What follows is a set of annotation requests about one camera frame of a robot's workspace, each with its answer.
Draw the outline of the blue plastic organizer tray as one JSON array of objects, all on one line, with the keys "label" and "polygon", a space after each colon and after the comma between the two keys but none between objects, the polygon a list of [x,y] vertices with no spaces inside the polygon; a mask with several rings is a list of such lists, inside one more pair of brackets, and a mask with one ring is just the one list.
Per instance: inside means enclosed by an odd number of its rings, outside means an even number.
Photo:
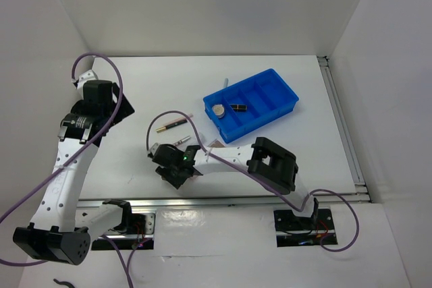
[{"label": "blue plastic organizer tray", "polygon": [[[297,94],[274,69],[262,71],[203,98],[205,113],[226,144],[291,113],[298,101]],[[221,119],[212,112],[212,106],[217,104],[225,108]],[[246,105],[247,112],[234,112],[230,104]]]}]

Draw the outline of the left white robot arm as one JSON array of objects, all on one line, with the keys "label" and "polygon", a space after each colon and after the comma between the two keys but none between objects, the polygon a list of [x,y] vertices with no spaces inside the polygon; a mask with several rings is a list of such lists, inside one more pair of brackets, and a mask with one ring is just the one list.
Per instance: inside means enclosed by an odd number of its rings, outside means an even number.
[{"label": "left white robot arm", "polygon": [[78,78],[82,97],[61,121],[54,177],[27,227],[18,227],[13,242],[38,261],[81,264],[94,240],[110,230],[128,232],[132,207],[108,199],[91,212],[77,206],[88,169],[109,129],[134,113],[115,82],[101,80],[93,70]]}]

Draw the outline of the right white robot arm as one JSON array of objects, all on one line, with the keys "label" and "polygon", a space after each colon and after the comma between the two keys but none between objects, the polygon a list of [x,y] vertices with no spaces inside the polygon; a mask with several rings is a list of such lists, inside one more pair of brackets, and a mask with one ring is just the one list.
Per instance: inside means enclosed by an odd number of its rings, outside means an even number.
[{"label": "right white robot arm", "polygon": [[280,197],[299,227],[309,230],[317,224],[319,203],[296,179],[296,156],[268,138],[224,148],[191,145],[180,150],[173,144],[154,144],[148,157],[157,165],[155,172],[176,189],[193,177],[239,172]]}]

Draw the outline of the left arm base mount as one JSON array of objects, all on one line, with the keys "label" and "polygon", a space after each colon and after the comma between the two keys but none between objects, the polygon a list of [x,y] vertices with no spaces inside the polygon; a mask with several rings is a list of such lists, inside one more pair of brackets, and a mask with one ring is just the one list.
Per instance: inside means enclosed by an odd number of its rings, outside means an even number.
[{"label": "left arm base mount", "polygon": [[111,244],[103,237],[112,240],[120,250],[152,250],[154,246],[156,212],[133,208],[122,219],[122,211],[110,211],[98,216],[90,226],[91,250],[112,250]]}]

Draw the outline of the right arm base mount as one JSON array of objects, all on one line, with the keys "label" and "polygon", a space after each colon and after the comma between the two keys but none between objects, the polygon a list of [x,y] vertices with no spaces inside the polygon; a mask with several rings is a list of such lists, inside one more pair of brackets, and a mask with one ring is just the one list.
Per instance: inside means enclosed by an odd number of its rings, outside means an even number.
[{"label": "right arm base mount", "polygon": [[310,220],[294,215],[291,210],[274,210],[277,247],[336,246],[333,216],[329,208],[319,209],[317,219]]}]

